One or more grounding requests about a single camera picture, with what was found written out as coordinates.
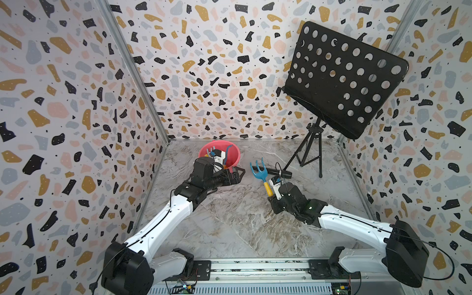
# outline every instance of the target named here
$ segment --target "terrazzo pattern wallpaper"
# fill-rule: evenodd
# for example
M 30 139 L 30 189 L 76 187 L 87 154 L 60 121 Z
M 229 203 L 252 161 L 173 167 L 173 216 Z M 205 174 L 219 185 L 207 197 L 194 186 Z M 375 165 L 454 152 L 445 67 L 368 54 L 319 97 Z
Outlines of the terrazzo pattern wallpaper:
M 428 295 L 472 294 L 472 1 L 424 1 L 397 55 L 410 71 L 357 140 L 342 145 L 378 220 L 408 222 L 452 256 Z M 428 247 L 425 276 L 452 266 Z
M 91 294 L 161 139 L 91 1 L 0 1 L 0 294 Z
M 384 49 L 409 0 L 110 0 L 170 138 L 306 134 L 315 116 L 281 92 L 303 24 Z M 324 138 L 339 133 L 326 126 Z

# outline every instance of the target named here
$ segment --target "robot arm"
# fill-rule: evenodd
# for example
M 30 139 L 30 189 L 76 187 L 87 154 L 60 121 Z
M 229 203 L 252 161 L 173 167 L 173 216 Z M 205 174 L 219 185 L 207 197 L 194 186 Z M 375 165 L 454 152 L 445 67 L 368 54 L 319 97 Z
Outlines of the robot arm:
M 113 242 L 105 251 L 101 285 L 116 295 L 147 294 L 153 284 L 173 275 L 190 276 L 193 255 L 174 249 L 152 260 L 157 250 L 206 197 L 219 186 L 241 182 L 245 170 L 225 169 L 225 152 L 213 150 L 194 162 L 189 179 L 179 185 L 166 206 L 138 233 L 123 244 Z
M 408 286 L 421 286 L 429 251 L 408 223 L 397 220 L 393 225 L 369 220 L 321 200 L 307 200 L 297 186 L 282 183 L 280 176 L 269 183 L 275 196 L 267 199 L 275 214 L 287 211 L 301 222 L 341 232 L 374 248 L 335 250 L 335 261 L 330 258 L 332 269 L 389 273 Z

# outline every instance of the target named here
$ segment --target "tripod leg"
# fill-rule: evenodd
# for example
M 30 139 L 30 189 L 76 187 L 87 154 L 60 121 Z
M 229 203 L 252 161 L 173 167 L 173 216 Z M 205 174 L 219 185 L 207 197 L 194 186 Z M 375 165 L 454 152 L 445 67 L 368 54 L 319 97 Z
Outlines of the tripod leg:
M 319 148 L 319 151 L 318 151 L 318 155 L 319 155 L 318 161 L 320 162 L 320 178 L 323 178 L 323 172 L 321 171 L 321 169 L 322 169 L 322 167 L 321 167 L 321 132 L 319 133 L 319 137 L 318 137 L 318 148 Z
M 310 148 L 312 148 L 312 144 L 313 144 L 314 139 L 315 139 L 315 133 L 312 133 L 310 135 L 310 140 L 308 141 L 308 145 L 306 146 L 305 153 L 303 154 L 303 158 L 302 158 L 302 162 L 300 163 L 300 167 L 303 167 L 307 164 L 307 163 L 305 163 L 306 157 L 308 157 L 308 152 L 310 151 Z
M 296 149 L 296 152 L 293 154 L 293 156 L 290 158 L 290 160 L 287 162 L 287 164 L 285 165 L 285 167 L 283 168 L 283 170 L 287 170 L 288 166 L 290 166 L 290 163 L 295 159 L 295 156 L 298 154 L 299 151 L 302 150 L 303 148 L 303 145 L 305 144 L 305 142 L 308 140 L 308 137 L 310 137 L 312 133 L 311 132 L 308 132 L 308 134 L 305 136 L 305 138 L 303 139 L 302 143 L 298 146 L 298 148 Z

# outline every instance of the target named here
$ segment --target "marble floor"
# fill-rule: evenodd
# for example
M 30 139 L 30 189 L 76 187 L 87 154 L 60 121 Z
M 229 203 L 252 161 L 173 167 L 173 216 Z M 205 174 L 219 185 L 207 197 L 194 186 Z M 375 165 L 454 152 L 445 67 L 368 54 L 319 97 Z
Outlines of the marble floor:
M 172 141 L 146 208 L 141 227 L 169 200 L 171 189 L 185 181 L 193 162 L 207 141 Z M 241 150 L 239 167 L 246 175 L 238 185 L 220 187 L 182 221 L 158 250 L 157 256 L 182 248 L 196 258 L 326 257 L 335 246 L 363 247 L 361 242 L 327 229 L 297 221 L 287 212 L 275 215 L 262 182 L 249 162 L 264 157 L 267 167 L 282 166 L 300 141 L 236 141 Z M 296 159 L 288 169 L 290 182 L 308 198 L 326 201 L 344 211 L 366 217 L 334 142 L 323 142 L 323 178 L 314 161 L 300 167 Z M 318 155 L 312 148 L 311 153 Z

